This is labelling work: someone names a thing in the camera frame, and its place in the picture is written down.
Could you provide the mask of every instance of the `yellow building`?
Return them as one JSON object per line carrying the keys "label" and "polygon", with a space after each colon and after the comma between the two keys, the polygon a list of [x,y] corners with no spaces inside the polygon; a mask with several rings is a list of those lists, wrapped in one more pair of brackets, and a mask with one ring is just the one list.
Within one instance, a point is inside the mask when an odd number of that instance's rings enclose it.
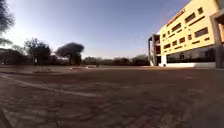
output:
{"label": "yellow building", "polygon": [[189,66],[191,63],[195,66],[196,63],[206,63],[221,67],[224,57],[223,24],[224,0],[191,0],[150,37],[150,64]]}

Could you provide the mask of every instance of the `road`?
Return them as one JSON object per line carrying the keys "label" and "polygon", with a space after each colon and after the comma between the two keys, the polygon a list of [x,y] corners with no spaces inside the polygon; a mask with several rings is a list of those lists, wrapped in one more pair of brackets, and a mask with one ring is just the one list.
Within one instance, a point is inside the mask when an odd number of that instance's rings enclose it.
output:
{"label": "road", "polygon": [[222,70],[0,74],[0,106],[15,128],[223,128],[223,83]]}

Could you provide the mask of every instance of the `window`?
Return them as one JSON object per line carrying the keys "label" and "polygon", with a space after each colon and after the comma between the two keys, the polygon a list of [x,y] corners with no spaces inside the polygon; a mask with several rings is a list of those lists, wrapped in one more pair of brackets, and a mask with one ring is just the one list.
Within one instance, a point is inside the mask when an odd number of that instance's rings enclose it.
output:
{"label": "window", "polygon": [[172,44],[173,44],[173,46],[177,45],[177,41],[174,41]]}
{"label": "window", "polygon": [[176,25],[175,27],[172,28],[172,32],[176,31],[177,29],[181,28],[181,23]]}
{"label": "window", "polygon": [[188,23],[190,22],[191,20],[193,20],[195,18],[195,13],[192,13],[190,16],[188,16],[186,19],[185,19],[185,23]]}
{"label": "window", "polygon": [[164,49],[170,48],[170,44],[164,46]]}
{"label": "window", "polygon": [[175,50],[176,50],[176,49],[180,49],[180,48],[182,48],[182,46],[176,47]]}
{"label": "window", "polygon": [[203,9],[202,9],[202,8],[199,8],[199,9],[198,9],[198,13],[199,13],[199,14],[202,14],[202,13],[203,13]]}
{"label": "window", "polygon": [[189,24],[189,26],[192,26],[194,24],[196,24],[197,22],[199,22],[200,20],[204,19],[205,16],[202,16],[201,18],[199,18],[198,20],[194,21],[193,23]]}
{"label": "window", "polygon": [[175,33],[174,33],[174,34],[172,34],[172,35],[170,35],[170,36],[169,36],[169,38],[170,38],[170,37],[172,37],[172,36],[174,36],[174,35],[175,35]]}
{"label": "window", "polygon": [[207,27],[195,32],[195,37],[197,38],[197,37],[203,36],[205,34],[208,34],[208,28]]}
{"label": "window", "polygon": [[184,53],[180,54],[180,60],[183,60],[185,58]]}
{"label": "window", "polygon": [[182,31],[182,29],[181,29],[181,30],[179,30],[179,31],[177,31],[177,33],[181,32],[181,31]]}
{"label": "window", "polygon": [[210,38],[208,37],[208,38],[205,38],[205,41],[208,41],[208,40],[210,40]]}
{"label": "window", "polygon": [[200,41],[195,41],[195,42],[193,42],[192,44],[198,44],[198,43],[200,43]]}
{"label": "window", "polygon": [[184,43],[185,42],[185,37],[180,39],[180,43]]}
{"label": "window", "polygon": [[192,40],[192,36],[191,35],[188,35],[188,40]]}

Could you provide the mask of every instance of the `sky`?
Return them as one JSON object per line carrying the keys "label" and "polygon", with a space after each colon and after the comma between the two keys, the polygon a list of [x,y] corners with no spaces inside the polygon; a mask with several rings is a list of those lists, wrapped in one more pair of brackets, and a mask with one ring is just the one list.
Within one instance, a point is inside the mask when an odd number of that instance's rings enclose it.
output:
{"label": "sky", "polygon": [[3,36],[23,46],[31,38],[54,52],[83,44],[84,57],[147,54],[147,40],[189,0],[8,0],[15,25]]}

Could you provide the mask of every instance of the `building facade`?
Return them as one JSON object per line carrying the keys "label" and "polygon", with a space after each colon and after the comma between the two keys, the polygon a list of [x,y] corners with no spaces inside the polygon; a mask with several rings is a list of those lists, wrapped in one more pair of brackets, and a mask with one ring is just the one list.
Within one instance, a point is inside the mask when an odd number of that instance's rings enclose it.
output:
{"label": "building facade", "polygon": [[215,63],[222,67],[224,0],[191,0],[149,40],[152,66]]}

